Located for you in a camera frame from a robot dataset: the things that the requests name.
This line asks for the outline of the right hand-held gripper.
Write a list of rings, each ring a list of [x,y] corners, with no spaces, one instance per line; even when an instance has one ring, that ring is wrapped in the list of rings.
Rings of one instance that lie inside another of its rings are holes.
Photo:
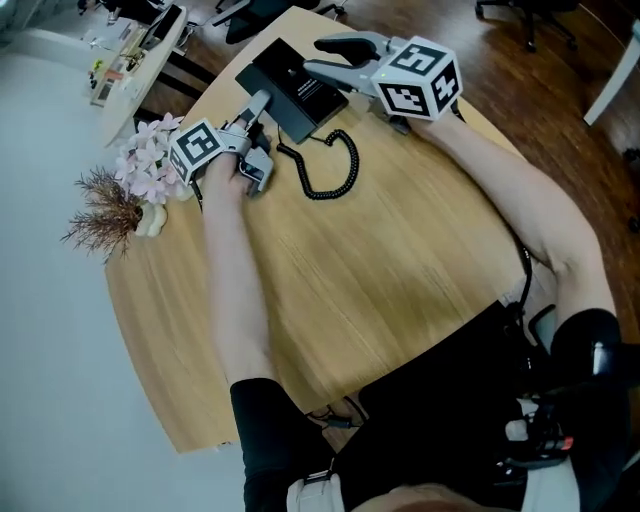
[[[402,133],[410,118],[438,120],[463,90],[455,52],[421,36],[342,32],[317,39],[314,47],[349,64],[306,60],[303,67],[311,77],[344,92],[375,91],[383,119]]]

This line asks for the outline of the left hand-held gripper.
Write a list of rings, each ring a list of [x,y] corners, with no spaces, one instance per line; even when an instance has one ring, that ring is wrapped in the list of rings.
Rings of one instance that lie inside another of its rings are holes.
[[[254,93],[239,114],[245,121],[243,126],[236,120],[214,128],[207,119],[202,119],[180,132],[171,142],[169,161],[181,181],[192,187],[212,160],[222,154],[233,154],[237,158],[237,172],[251,181],[248,195],[261,193],[271,177],[274,162],[269,156],[269,140],[263,137],[263,126],[257,121],[271,98],[265,89]]]

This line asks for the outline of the person's left forearm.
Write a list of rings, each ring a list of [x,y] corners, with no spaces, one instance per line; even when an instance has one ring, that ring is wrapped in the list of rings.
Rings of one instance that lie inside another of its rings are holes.
[[[211,339],[229,384],[274,380],[267,308],[242,209],[242,193],[204,195]]]

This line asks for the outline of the person's right forearm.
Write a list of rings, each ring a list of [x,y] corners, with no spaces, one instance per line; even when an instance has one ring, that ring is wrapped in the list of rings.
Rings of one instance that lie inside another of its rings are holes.
[[[552,271],[558,323],[584,310],[616,313],[597,235],[555,181],[451,113],[409,124],[474,180],[525,247]]]

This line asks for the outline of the person's left hand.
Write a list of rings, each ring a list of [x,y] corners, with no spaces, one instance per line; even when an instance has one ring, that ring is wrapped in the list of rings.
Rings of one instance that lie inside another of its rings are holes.
[[[238,171],[239,159],[233,153],[221,153],[208,165],[204,178],[204,198],[239,199],[247,190],[247,179]]]

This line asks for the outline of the black office chair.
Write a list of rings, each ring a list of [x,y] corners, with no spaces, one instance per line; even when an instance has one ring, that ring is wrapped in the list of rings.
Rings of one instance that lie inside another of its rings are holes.
[[[566,39],[567,47],[577,50],[575,35],[555,17],[556,13],[569,13],[576,11],[580,0],[476,0],[474,10],[478,19],[484,18],[484,8],[488,6],[508,7],[518,9],[524,16],[524,26],[526,28],[525,48],[529,53],[535,53],[537,46],[535,42],[535,22],[542,20]]]
[[[347,0],[336,0],[320,7],[321,0],[239,0],[236,4],[214,16],[212,26],[230,22],[225,42],[238,44],[264,30],[292,7],[325,15],[333,11],[337,17],[345,13]]]

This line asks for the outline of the pink artificial flowers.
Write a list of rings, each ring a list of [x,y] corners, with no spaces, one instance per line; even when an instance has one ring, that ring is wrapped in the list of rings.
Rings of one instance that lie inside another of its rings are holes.
[[[116,159],[115,178],[125,193],[162,205],[193,195],[169,160],[170,143],[179,135],[183,119],[166,113],[160,120],[137,123],[136,133],[120,146]]]

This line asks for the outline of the black laptop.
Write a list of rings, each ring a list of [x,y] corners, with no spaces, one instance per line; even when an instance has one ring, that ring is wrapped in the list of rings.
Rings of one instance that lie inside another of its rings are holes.
[[[139,47],[149,51],[163,41],[182,11],[181,7],[174,4],[166,8],[149,26]]]

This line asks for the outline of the white oval table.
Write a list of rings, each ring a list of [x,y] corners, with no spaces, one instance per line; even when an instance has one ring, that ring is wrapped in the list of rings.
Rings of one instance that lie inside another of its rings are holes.
[[[185,52],[178,48],[178,42],[187,25],[189,11],[184,6],[179,7],[183,9],[181,15],[164,40],[153,49],[146,51],[139,47],[148,29],[130,21],[127,39],[117,50],[104,57],[101,69],[120,71],[124,76],[111,90],[102,107],[99,134],[103,147],[111,145],[133,119],[169,58],[185,56]]]

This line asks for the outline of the cream vase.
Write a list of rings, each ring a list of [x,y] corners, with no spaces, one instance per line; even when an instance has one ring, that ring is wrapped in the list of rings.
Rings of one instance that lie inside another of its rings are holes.
[[[162,204],[145,202],[141,206],[142,217],[134,231],[136,236],[153,238],[160,234],[167,221],[167,212]]]

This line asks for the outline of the brown dried plant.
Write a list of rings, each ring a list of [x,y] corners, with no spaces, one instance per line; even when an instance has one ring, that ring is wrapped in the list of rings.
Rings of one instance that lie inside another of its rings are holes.
[[[89,254],[100,252],[104,264],[114,252],[125,255],[130,234],[143,216],[142,201],[126,192],[104,167],[81,175],[74,184],[81,190],[84,209],[74,213],[60,241],[72,242],[75,249]]]

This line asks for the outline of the white desk leg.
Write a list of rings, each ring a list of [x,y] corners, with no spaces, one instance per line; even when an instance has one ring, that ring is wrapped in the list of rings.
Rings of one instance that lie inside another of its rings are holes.
[[[583,116],[583,121],[588,126],[592,126],[612,102],[639,61],[640,35],[634,33],[612,76]]]

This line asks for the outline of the black chair base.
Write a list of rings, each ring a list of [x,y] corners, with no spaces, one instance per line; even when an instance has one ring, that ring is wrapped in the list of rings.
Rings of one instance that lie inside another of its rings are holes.
[[[623,151],[627,174],[631,183],[632,214],[628,220],[629,230],[640,234],[640,147],[630,147]]]

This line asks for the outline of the person's black clothing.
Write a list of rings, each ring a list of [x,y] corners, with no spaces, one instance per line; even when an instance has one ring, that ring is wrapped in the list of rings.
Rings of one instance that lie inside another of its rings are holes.
[[[340,477],[347,510],[419,484],[444,485],[487,507],[520,509],[526,474],[499,467],[505,426],[520,410],[514,393],[520,345],[507,310],[489,306],[364,387],[358,398],[366,420],[340,449],[278,382],[233,384],[246,512],[286,512],[289,486],[327,469]]]

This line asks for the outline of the black belt-worn device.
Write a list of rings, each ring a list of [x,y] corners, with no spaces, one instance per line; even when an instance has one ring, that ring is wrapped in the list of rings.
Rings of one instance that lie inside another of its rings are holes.
[[[640,345],[622,342],[611,312],[581,311],[560,325],[531,378],[535,409],[507,424],[500,451],[527,478],[523,508],[599,512],[626,463]]]

